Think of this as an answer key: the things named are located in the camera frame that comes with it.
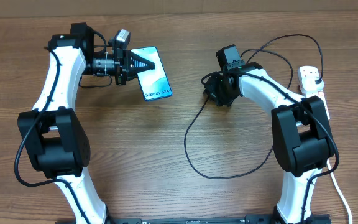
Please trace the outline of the blue Samsung Galaxy smartphone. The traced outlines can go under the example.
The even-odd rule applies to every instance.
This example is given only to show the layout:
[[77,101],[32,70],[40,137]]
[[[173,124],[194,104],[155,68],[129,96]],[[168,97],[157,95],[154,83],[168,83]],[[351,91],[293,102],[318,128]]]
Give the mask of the blue Samsung Galaxy smartphone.
[[172,96],[172,89],[165,73],[159,52],[155,46],[132,49],[132,53],[151,61],[155,68],[138,73],[138,81],[145,101]]

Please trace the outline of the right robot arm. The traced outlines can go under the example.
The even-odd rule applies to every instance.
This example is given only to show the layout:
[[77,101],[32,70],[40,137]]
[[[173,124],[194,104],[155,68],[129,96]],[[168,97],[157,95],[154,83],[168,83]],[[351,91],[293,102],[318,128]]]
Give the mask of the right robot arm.
[[330,223],[310,209],[316,179],[327,159],[337,156],[323,100],[304,97],[271,78],[255,62],[245,63],[235,45],[216,52],[220,71],[205,77],[205,93],[218,106],[238,97],[257,103],[271,117],[275,157],[283,169],[280,200],[270,215],[246,215],[246,223]]

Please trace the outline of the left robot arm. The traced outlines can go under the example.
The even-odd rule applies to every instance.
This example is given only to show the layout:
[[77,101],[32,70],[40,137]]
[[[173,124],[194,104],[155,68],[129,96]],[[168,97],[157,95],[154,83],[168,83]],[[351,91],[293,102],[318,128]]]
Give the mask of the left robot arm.
[[82,76],[105,76],[125,85],[155,64],[127,49],[130,33],[121,29],[95,51],[99,33],[86,23],[73,23],[68,34],[55,34],[46,49],[50,65],[43,90],[17,125],[22,142],[14,161],[16,179],[24,186],[56,184],[75,214],[74,223],[114,223],[91,180],[90,142],[75,114]]

